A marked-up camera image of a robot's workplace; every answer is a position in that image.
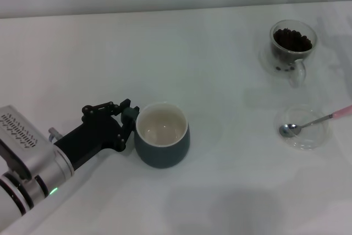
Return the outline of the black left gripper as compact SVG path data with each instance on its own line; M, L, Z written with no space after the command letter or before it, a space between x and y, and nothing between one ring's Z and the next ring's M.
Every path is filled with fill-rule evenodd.
M69 159L73 169L77 170L101 150L122 152L126 149L140 112L138 106L131 108L130 104L126 99L120 104L110 101L82 108L81 119L86 121L54 143ZM122 125L112 117L118 115L121 115Z

